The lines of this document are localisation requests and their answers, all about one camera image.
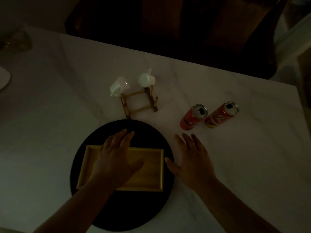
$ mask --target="black circular board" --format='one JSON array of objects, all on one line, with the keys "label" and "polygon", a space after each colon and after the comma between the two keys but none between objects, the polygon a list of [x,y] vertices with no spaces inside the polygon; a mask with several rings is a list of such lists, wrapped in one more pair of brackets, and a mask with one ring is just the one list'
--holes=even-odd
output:
[{"label": "black circular board", "polygon": [[[137,120],[117,120],[107,123],[89,135],[78,149],[70,173],[71,194],[76,185],[87,145],[102,145],[107,137],[124,128],[134,131],[130,147],[164,149],[164,156],[174,161],[171,148],[162,134],[147,123]],[[164,162],[163,192],[114,191],[93,225],[108,231],[129,231],[154,218],[165,205],[174,184],[174,175]]]}]

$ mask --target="person's right hand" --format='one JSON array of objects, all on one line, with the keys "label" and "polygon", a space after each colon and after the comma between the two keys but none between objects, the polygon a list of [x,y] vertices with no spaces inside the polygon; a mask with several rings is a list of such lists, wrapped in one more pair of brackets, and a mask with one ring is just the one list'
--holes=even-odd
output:
[{"label": "person's right hand", "polygon": [[198,192],[203,183],[216,178],[210,157],[194,134],[191,134],[191,139],[183,133],[185,142],[177,134],[174,137],[181,152],[182,163],[178,166],[165,157],[166,165],[186,186]]}]

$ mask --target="red can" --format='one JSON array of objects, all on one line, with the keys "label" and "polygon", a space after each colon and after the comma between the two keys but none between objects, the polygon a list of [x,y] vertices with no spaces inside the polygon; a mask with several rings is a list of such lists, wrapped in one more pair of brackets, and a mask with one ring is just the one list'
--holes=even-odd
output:
[{"label": "red can", "polygon": [[183,130],[191,130],[194,128],[197,123],[204,121],[207,116],[207,109],[204,105],[194,105],[192,108],[185,114],[185,116],[180,121],[180,127]]},{"label": "red can", "polygon": [[239,108],[234,102],[227,102],[211,113],[204,122],[207,127],[215,128],[236,116],[238,112]]}]

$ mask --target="rectangular tray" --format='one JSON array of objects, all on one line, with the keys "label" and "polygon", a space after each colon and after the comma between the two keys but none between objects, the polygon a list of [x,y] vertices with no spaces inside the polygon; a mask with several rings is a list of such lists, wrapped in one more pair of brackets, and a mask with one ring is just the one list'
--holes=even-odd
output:
[{"label": "rectangular tray", "polygon": [[[80,170],[77,189],[90,178],[100,145],[87,145]],[[126,153],[129,163],[140,158],[145,160],[144,166],[136,172],[123,186],[117,190],[130,191],[163,191],[163,149],[147,149],[130,147]]]}]

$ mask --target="person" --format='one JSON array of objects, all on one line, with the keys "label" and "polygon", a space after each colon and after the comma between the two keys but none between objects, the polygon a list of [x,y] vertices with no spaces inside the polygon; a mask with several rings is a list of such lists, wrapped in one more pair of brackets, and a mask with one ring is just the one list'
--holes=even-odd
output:
[{"label": "person", "polygon": [[[34,233],[84,233],[103,208],[115,189],[125,184],[142,168],[144,161],[129,164],[126,151],[134,132],[126,129],[107,138],[102,145],[88,182]],[[200,140],[182,134],[175,135],[181,153],[181,166],[165,158],[169,170],[202,199],[227,233],[280,233],[239,200],[217,180],[208,152]]]}]

